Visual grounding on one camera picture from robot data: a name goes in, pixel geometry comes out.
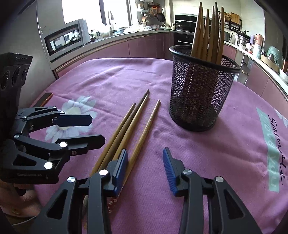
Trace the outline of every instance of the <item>black mesh container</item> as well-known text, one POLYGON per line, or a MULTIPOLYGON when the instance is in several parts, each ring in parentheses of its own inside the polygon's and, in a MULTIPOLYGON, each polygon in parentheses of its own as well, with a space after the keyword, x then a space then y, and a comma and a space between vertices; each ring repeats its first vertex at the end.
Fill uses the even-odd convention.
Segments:
POLYGON ((169 113, 190 131, 212 128, 240 67, 223 56, 216 65, 190 56, 191 46, 172 46, 173 76, 169 113))

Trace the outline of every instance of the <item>table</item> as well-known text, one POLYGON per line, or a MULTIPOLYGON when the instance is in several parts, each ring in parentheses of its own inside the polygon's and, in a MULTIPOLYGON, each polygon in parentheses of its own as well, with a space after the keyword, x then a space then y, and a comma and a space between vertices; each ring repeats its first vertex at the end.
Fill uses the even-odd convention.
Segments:
MULTIPOLYGON (((47 105, 67 114, 91 114, 92 124, 62 129, 53 126, 31 137, 51 142, 59 137, 97 133, 108 142, 132 103, 150 89, 149 101, 127 147, 130 155, 157 99, 161 106, 112 212, 112 233, 178 233, 183 198, 175 198, 169 190, 162 161, 165 147, 200 176, 223 176, 262 232, 271 233, 288 208, 288 169, 279 166, 282 157, 276 148, 279 142, 279 149, 286 155, 288 121, 253 91, 234 82, 212 129, 201 133, 184 130, 168 112, 172 66, 172 61, 148 58, 96 59, 77 66, 45 90, 54 93, 47 105)), ((45 205, 69 176, 88 177, 101 151, 71 157, 59 175, 59 183, 35 185, 41 204, 45 205)), ((207 233, 208 208, 204 207, 207 233)))

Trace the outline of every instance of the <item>chopstick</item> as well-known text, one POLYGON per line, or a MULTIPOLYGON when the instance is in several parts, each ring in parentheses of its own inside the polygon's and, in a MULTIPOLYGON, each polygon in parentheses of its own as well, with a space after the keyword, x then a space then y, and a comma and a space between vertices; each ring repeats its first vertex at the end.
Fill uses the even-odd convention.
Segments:
POLYGON ((196 29, 195 29, 195 33, 194 33, 192 50, 191 50, 191 54, 190 54, 190 56, 192 56, 192 57, 197 56, 198 41, 199 41, 200 27, 201 27, 201 9, 202 9, 202 2, 200 2, 200 6, 199 6, 199 12, 198 12, 198 17, 197 17, 197 22, 196 22, 196 29))
POLYGON ((215 30, 214 30, 214 42, 211 62, 216 63, 218 53, 218 39, 219 39, 219 14, 217 2, 215 2, 215 30))
POLYGON ((207 61, 211 61, 212 51, 213 51, 213 44, 214 44, 214 30, 215 30, 215 8, 213 6, 212 9, 212 24, 211 24, 211 31, 210 31, 210 40, 209 40, 209 49, 207 55, 207 61))
POLYGON ((106 154, 108 153, 110 147, 112 146, 114 140, 116 139, 117 135, 119 134, 120 130, 122 129, 123 125, 125 124, 125 122, 127 121, 128 117, 131 115, 134 107, 135 107, 136 103, 133 103, 133 105, 130 107, 129 111, 127 112, 127 114, 124 116, 123 120, 121 121, 121 123, 119 124, 118 128, 116 129, 116 131, 113 133, 113 135, 111 136, 108 144, 105 146, 104 150, 102 151, 100 157, 98 158, 95 166, 93 167, 90 176, 92 176, 94 173, 96 173, 99 168, 101 163, 103 162, 106 154))
MULTIPOLYGON (((160 100, 158 100, 156 105, 155 105, 155 107, 154 107, 154 109, 153 109, 153 111, 152 111, 152 113, 151 113, 151 116, 150 116, 150 118, 149 118, 149 120, 148 120, 148 122, 147 122, 147 124, 146 124, 146 126, 144 128, 144 130, 143 130, 143 133, 140 136, 140 139, 139 139, 139 141, 138 141, 138 143, 137 143, 137 145, 136 145, 136 147, 135 147, 135 149, 134 149, 134 151, 133 151, 133 153, 132 153, 132 155, 130 157, 130 160, 128 161, 125 177, 124 177, 124 180, 123 180, 123 183, 122 183, 122 189, 123 189, 125 183, 128 180, 128 177, 129 177, 129 175, 130 175, 130 173, 131 173, 131 171, 133 169, 133 166, 135 165, 135 162, 136 162, 137 157, 138 157, 138 155, 140 153, 140 150, 141 150, 141 148, 142 148, 142 146, 143 146, 143 144, 145 142, 145 139, 146 139, 146 137, 148 135, 148 132, 149 132, 149 130, 151 128, 151 125, 153 123, 153 120, 154 120, 154 118, 155 118, 155 116, 157 114, 157 111, 158 111, 158 108, 160 106, 160 103, 161 103, 160 100)), ((115 198, 111 198, 110 201, 108 202, 108 212, 109 213, 112 212, 112 208, 115 206, 116 202, 117 202, 117 199, 115 199, 115 198)))
POLYGON ((206 61, 207 59, 208 38, 209 38, 209 10, 207 9, 206 20, 205 20, 205 33, 204 33, 203 48, 202 48, 202 55, 201 55, 201 59, 204 61, 206 61))
POLYGON ((111 145, 110 149, 108 150, 106 157, 103 159, 103 162, 101 163, 99 170, 105 169, 109 163, 109 161, 112 160, 113 156, 115 155, 115 152, 117 151, 119 144, 121 143, 128 127, 130 126, 130 123, 132 122, 134 116, 136 115, 138 109, 140 108, 141 104, 143 103, 144 99, 147 96, 147 93, 149 92, 149 89, 145 92, 144 96, 141 98, 140 102, 137 104, 137 106, 134 108, 133 112, 125 122, 124 126, 120 130, 119 134, 115 138, 113 144, 111 145))
POLYGON ((127 129, 127 131, 126 131, 126 133, 125 133, 125 135, 124 135, 124 137, 123 137, 123 139, 122 139, 122 141, 121 141, 121 143, 120 143, 120 145, 119 145, 119 147, 118 147, 118 149, 117 149, 117 151, 113 157, 113 160, 117 160, 121 154, 122 149, 124 149, 126 147, 126 144, 131 137, 131 134, 132 134, 132 132, 135 128, 135 125, 137 124, 137 122, 141 116, 141 112, 144 109, 144 106, 145 106, 147 101, 148 101, 148 94, 146 95, 146 97, 145 97, 144 101, 142 102, 139 110, 137 111, 135 117, 133 118, 129 128, 127 129))
POLYGON ((201 58, 202 54, 202 44, 203 44, 203 34, 204 34, 204 19, 203 19, 203 8, 201 7, 201 27, 200 27, 200 35, 198 39, 198 48, 197 48, 197 58, 201 58))
MULTIPOLYGON (((146 90, 145 94, 143 95, 143 97, 141 98, 140 102, 138 103, 138 105, 133 109, 132 113, 129 115, 128 119, 125 121, 124 125, 122 126, 121 130, 119 131, 118 135, 116 136, 116 138, 114 139, 113 143, 111 144, 110 148, 108 149, 108 147, 104 150, 107 150, 108 149, 108 152, 105 154, 105 156, 103 157, 103 155, 101 154, 100 157, 101 157, 101 160, 99 160, 99 162, 97 161, 97 166, 95 165, 92 172, 90 173, 90 176, 93 175, 93 173, 96 173, 97 171, 101 170, 101 169, 104 169, 107 167, 109 161, 111 161, 113 155, 115 154, 120 142, 122 141, 123 139, 123 136, 125 135, 130 123, 132 122, 134 116, 136 115, 138 109, 141 107, 143 101, 145 100, 145 98, 147 97, 147 94, 149 93, 149 89, 146 90)), ((86 195, 84 197, 84 200, 83 200, 83 209, 82 209, 82 217, 85 216, 86 214, 86 211, 87 211, 87 203, 88 203, 88 196, 86 195)))
POLYGON ((217 54, 216 64, 220 65, 223 55, 224 48, 224 8, 221 7, 221 30, 220 30, 220 40, 219 40, 219 48, 217 54))

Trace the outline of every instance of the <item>flower print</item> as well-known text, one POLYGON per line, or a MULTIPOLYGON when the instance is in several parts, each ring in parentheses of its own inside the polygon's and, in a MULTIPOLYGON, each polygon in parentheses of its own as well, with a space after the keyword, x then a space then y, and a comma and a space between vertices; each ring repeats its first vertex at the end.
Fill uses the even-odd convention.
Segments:
MULTIPOLYGON (((89 114, 92 119, 95 119, 97 112, 91 111, 95 106, 96 100, 91 97, 79 97, 76 101, 74 99, 65 102, 62 105, 62 111, 66 114, 89 114)), ((59 127, 58 125, 50 126, 46 130, 45 141, 52 139, 56 142, 59 138, 77 137, 80 133, 87 133, 92 128, 92 123, 89 126, 74 126, 74 127, 59 127)))

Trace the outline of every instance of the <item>cutting board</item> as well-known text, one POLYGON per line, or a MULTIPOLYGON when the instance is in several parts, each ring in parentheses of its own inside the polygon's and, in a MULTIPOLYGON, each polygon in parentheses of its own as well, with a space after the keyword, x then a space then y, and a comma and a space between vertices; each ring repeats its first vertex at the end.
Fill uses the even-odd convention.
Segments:
POLYGON ((231 12, 231 22, 240 24, 240 16, 231 12))

